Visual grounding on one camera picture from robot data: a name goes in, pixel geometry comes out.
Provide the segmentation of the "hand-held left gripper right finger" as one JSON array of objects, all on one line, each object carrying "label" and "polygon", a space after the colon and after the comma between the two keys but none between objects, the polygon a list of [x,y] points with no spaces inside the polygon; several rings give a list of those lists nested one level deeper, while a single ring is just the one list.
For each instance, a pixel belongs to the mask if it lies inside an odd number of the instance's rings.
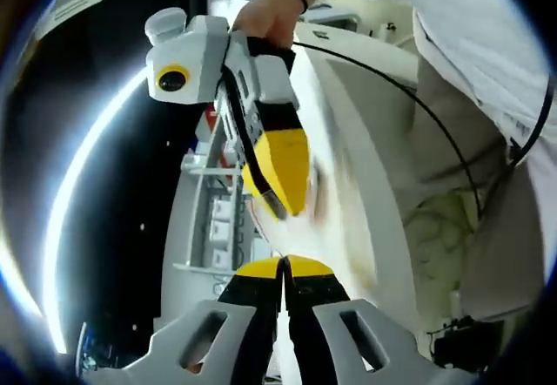
[{"label": "hand-held left gripper right finger", "polygon": [[309,258],[282,260],[289,334],[304,384],[473,384],[419,353],[411,332],[372,303],[349,298],[333,270]]}]

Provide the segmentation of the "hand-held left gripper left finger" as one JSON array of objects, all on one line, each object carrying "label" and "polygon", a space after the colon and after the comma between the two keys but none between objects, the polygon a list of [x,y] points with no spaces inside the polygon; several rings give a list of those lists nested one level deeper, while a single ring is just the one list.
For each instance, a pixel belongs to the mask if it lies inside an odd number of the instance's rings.
[{"label": "hand-held left gripper left finger", "polygon": [[125,368],[85,373],[85,384],[262,384],[277,337],[283,264],[242,266],[215,301],[158,330],[147,353]]}]

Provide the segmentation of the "person's right hand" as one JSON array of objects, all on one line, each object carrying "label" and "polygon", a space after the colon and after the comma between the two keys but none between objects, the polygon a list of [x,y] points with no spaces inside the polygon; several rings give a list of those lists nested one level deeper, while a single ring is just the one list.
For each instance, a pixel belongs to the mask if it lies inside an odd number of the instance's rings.
[{"label": "person's right hand", "polygon": [[290,49],[296,23],[307,8],[306,0],[251,0],[238,13],[232,29]]}]

